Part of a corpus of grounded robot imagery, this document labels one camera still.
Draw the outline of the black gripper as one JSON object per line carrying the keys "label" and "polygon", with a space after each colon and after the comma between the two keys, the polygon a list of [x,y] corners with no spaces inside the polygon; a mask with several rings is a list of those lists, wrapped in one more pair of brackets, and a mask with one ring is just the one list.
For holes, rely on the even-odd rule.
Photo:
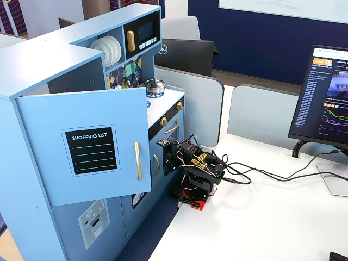
{"label": "black gripper", "polygon": [[177,165],[182,165],[182,162],[179,160],[177,155],[178,151],[178,144],[169,144],[165,147],[165,157],[163,157],[163,172],[165,175],[176,171]]}

